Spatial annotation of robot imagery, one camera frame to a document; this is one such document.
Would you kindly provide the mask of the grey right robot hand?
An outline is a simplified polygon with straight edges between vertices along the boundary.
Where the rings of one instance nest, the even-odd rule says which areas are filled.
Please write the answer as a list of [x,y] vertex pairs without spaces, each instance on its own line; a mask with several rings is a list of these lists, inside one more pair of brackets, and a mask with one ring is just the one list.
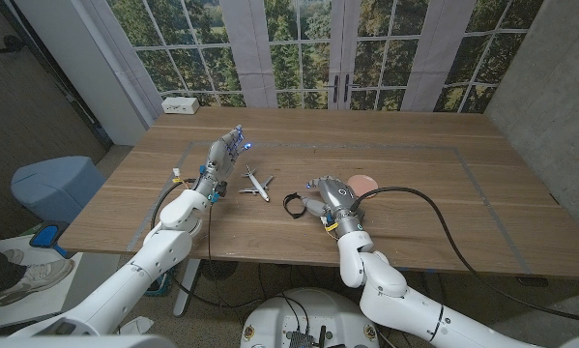
[[360,208],[352,209],[357,196],[349,186],[333,176],[312,179],[306,186],[318,189],[323,202],[303,198],[304,206],[311,214],[323,217],[328,227],[336,223],[334,230],[337,238],[362,230],[364,211]]

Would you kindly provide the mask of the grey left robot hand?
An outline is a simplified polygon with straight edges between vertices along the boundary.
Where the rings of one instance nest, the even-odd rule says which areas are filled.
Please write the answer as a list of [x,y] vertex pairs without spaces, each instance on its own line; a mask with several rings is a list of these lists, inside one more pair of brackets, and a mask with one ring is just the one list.
[[247,150],[247,145],[242,144],[243,140],[242,126],[238,125],[214,142],[193,190],[204,196],[211,195],[229,177],[238,156]]

